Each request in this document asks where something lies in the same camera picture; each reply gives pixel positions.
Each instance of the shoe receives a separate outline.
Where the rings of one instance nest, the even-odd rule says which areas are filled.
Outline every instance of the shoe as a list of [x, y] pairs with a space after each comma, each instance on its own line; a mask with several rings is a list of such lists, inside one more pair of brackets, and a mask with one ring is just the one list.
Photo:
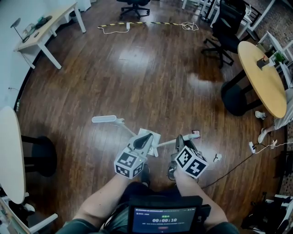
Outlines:
[[264, 120], [266, 118], [266, 113], [256, 111], [255, 112], [255, 117], [257, 117], [258, 119]]
[[261, 144], [266, 136], [266, 131], [264, 128], [261, 129], [260, 135], [258, 136], [258, 143]]
[[141, 182], [146, 183], [148, 187], [150, 187], [151, 181], [150, 181], [150, 168], [147, 163], [143, 165], [143, 169], [141, 172]]

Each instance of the wooden floor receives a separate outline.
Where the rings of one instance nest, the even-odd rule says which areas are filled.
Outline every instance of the wooden floor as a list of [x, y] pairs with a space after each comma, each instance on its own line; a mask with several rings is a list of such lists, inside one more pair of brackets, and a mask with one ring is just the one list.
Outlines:
[[[140, 128], [160, 133], [161, 142], [200, 130], [201, 138], [194, 143], [210, 162], [199, 178], [202, 187], [250, 156], [248, 142], [256, 143], [262, 125], [271, 124], [271, 117], [262, 124], [254, 117], [254, 110], [235, 117], [224, 108], [221, 85], [242, 68], [237, 55], [233, 55], [232, 67], [224, 65], [219, 70], [218, 60], [200, 53], [204, 39], [212, 32], [199, 19], [196, 7], [188, 5], [182, 10], [180, 0], [152, 1], [146, 6], [151, 9], [150, 16], [141, 19], [196, 22], [196, 32], [155, 24], [131, 25], [129, 33], [110, 35], [97, 29], [99, 25], [118, 22], [123, 6], [115, 0], [98, 1], [82, 13], [85, 34], [78, 24], [60, 31], [48, 49], [62, 69], [56, 69], [42, 55], [22, 95], [18, 113], [22, 134], [48, 136], [58, 154], [54, 176], [27, 173], [27, 191], [36, 209], [59, 215], [55, 230], [111, 179], [113, 161], [130, 138], [123, 129], [92, 124], [93, 116], [124, 118], [136, 133]], [[137, 21], [131, 15], [123, 20]], [[105, 28], [106, 32], [117, 30], [125, 31], [125, 27]], [[248, 98], [254, 96], [251, 91]], [[276, 131], [273, 139], [282, 143], [283, 130]], [[271, 138], [266, 137], [264, 144], [270, 142]], [[156, 191], [172, 185], [166, 173], [173, 148], [162, 148], [158, 158], [149, 158], [151, 188]], [[282, 149], [266, 149], [254, 155], [205, 189], [230, 221], [247, 215], [250, 201], [259, 200], [263, 191], [276, 192], [273, 158]], [[222, 154], [220, 162], [213, 163], [215, 154]]]

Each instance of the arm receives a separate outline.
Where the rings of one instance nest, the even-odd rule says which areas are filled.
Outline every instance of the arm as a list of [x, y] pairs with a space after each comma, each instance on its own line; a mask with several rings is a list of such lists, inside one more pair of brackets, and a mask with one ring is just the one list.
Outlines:
[[204, 223], [207, 231], [222, 222], [228, 222], [224, 211], [212, 199], [210, 199], [207, 194], [205, 194], [193, 178], [184, 173], [178, 167], [174, 172], [174, 176], [181, 196], [200, 196], [203, 199], [203, 204], [211, 206], [211, 213]]
[[73, 219], [81, 218], [100, 228], [117, 206], [130, 180], [116, 174], [81, 205]]

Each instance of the office chair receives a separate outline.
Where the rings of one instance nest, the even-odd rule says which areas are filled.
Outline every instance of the office chair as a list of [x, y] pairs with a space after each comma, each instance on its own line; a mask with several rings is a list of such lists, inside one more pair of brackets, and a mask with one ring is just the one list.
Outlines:
[[220, 66], [223, 67], [223, 55], [231, 60], [229, 63], [232, 66], [234, 60], [226, 53], [226, 50], [232, 53], [238, 53], [238, 45], [240, 40], [236, 37], [236, 33], [239, 29], [240, 23], [245, 16], [245, 3], [242, 0], [221, 0], [220, 1], [220, 14], [217, 21], [213, 24], [213, 36], [218, 39], [221, 46], [216, 45], [210, 39], [206, 39], [211, 43], [214, 48], [203, 49], [201, 53], [205, 51], [217, 51], [220, 55]]
[[124, 11], [127, 9], [127, 11], [124, 11], [120, 14], [120, 18], [122, 20], [122, 16], [130, 11], [134, 11], [137, 14], [137, 18], [140, 19], [142, 16], [138, 13], [137, 10], [146, 10], [146, 15], [149, 16], [150, 15], [150, 9], [147, 8], [142, 8], [139, 7], [140, 5], [144, 6], [146, 4], [148, 4], [151, 0], [117, 0], [118, 2], [127, 2], [128, 5], [132, 6], [128, 6], [128, 7], [122, 7], [121, 11]]

